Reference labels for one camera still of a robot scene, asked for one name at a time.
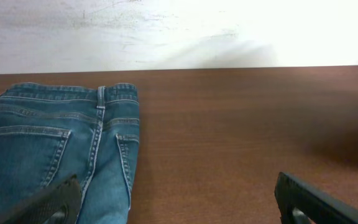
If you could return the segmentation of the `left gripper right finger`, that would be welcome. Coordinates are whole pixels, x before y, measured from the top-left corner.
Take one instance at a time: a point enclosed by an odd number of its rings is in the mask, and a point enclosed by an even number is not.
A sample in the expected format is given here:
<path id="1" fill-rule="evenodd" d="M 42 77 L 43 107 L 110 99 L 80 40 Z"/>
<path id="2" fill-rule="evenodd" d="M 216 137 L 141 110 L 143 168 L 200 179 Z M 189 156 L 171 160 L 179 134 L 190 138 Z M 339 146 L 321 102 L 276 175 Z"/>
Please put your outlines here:
<path id="1" fill-rule="evenodd" d="M 282 224 L 358 224 L 358 210 L 312 185 L 280 172 L 274 191 Z"/>

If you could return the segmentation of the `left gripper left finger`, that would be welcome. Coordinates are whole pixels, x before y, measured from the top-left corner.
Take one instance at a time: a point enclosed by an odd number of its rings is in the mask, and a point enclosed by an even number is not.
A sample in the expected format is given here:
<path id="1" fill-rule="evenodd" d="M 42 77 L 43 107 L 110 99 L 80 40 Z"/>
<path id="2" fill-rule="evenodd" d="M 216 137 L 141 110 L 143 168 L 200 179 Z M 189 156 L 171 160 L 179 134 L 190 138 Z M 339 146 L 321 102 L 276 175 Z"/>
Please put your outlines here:
<path id="1" fill-rule="evenodd" d="M 0 224 L 75 223 L 81 199 L 81 186 L 70 174 L 0 213 Z"/>

